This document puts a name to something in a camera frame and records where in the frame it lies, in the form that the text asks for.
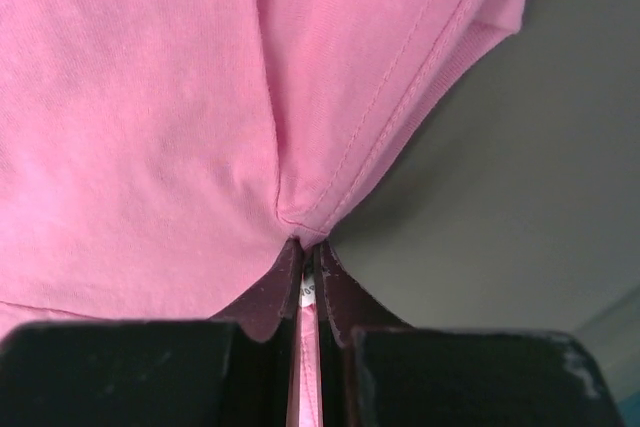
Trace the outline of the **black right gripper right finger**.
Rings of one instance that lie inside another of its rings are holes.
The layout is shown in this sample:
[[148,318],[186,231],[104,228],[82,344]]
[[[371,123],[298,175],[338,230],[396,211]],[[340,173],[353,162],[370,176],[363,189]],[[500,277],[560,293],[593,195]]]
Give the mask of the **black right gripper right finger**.
[[545,330],[409,325],[313,250],[326,426],[619,426],[590,353]]

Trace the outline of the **pink t-shirt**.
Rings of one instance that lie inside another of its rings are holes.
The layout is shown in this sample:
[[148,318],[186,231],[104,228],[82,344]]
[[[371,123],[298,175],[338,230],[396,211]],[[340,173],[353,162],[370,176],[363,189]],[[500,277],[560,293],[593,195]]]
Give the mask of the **pink t-shirt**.
[[526,0],[1,0],[1,341],[204,319],[332,229]]

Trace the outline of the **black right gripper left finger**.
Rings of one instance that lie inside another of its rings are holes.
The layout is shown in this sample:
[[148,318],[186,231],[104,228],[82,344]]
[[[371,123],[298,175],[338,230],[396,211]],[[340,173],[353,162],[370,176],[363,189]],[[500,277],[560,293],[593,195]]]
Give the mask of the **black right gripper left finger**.
[[5,426],[293,426],[304,253],[205,320],[32,322],[1,343]]

